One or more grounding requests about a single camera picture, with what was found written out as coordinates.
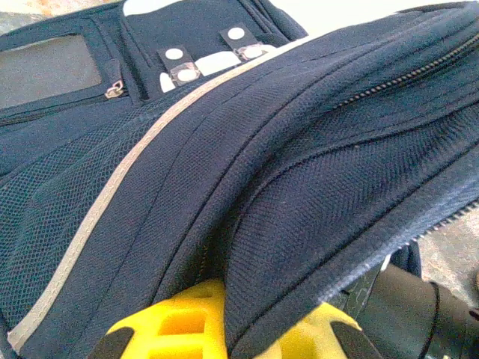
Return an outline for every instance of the reflective strip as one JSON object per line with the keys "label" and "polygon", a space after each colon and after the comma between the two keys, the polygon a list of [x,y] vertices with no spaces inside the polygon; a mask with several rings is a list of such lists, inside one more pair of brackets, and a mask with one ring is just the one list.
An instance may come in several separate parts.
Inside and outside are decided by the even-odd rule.
{"label": "reflective strip", "polygon": [[30,309],[27,315],[22,321],[8,333],[8,341],[12,347],[19,352],[23,344],[27,339],[35,332],[45,315],[48,313],[50,307],[53,305],[58,293],[66,282],[68,275],[70,274],[76,260],[82,252],[85,243],[88,240],[91,232],[95,228],[97,222],[101,218],[105,209],[108,207],[110,200],[112,200],[115,192],[120,186],[123,178],[128,173],[128,170],[135,163],[136,159],[141,155],[147,145],[168,125],[177,115],[185,111],[191,104],[198,101],[205,94],[211,90],[217,88],[219,85],[234,79],[235,77],[249,71],[256,66],[265,63],[266,61],[275,58],[285,52],[295,49],[308,41],[313,40],[315,37],[305,37],[301,40],[289,43],[282,46],[268,54],[256,58],[241,67],[232,69],[231,71],[224,73],[206,84],[200,86],[187,96],[182,98],[179,102],[171,106],[148,130],[144,137],[130,150],[130,152],[123,158],[121,163],[116,167],[112,176],[109,178],[100,195],[95,200],[93,206],[89,209],[87,215],[80,224],[72,242],[68,246],[65,255],[63,256],[60,264],[58,265],[52,279],[48,283],[47,287],[43,291],[42,295],[38,298],[37,302]]}

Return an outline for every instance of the navy blue backpack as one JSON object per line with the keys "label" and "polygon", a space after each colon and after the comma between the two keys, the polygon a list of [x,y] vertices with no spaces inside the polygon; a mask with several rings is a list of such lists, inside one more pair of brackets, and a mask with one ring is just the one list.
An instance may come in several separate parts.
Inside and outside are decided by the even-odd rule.
{"label": "navy blue backpack", "polygon": [[5,359],[85,358],[212,277],[254,357],[479,197],[475,2],[317,38],[268,0],[128,3],[0,37]]}

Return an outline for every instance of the yellow plastic object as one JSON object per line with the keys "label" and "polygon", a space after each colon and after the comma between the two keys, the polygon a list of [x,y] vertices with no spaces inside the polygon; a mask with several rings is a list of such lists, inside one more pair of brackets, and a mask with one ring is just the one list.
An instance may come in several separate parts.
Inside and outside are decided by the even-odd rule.
{"label": "yellow plastic object", "polygon": [[353,318],[324,303],[255,359],[347,359],[332,330],[332,322],[343,322],[361,330]]}
{"label": "yellow plastic object", "polygon": [[135,331],[122,359],[228,359],[224,307],[222,282],[208,280],[119,321],[108,333]]}

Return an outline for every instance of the zipper pull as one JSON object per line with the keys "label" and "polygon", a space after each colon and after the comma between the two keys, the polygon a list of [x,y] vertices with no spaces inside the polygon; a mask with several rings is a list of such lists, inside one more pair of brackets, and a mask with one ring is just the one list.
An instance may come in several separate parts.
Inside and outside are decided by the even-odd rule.
{"label": "zipper pull", "polygon": [[113,84],[108,90],[106,90],[105,97],[107,99],[115,99],[123,95],[125,92],[125,84],[121,77],[120,61],[116,58],[109,60],[105,64],[105,71],[110,82]]}

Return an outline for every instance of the front pocket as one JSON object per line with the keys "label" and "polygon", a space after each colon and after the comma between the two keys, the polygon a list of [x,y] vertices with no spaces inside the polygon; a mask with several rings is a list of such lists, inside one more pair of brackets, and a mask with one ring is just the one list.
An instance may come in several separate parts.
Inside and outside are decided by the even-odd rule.
{"label": "front pocket", "polygon": [[[125,93],[120,61],[112,58],[93,21],[69,19],[45,27],[0,39],[0,126]],[[109,91],[112,96],[105,96]]]}

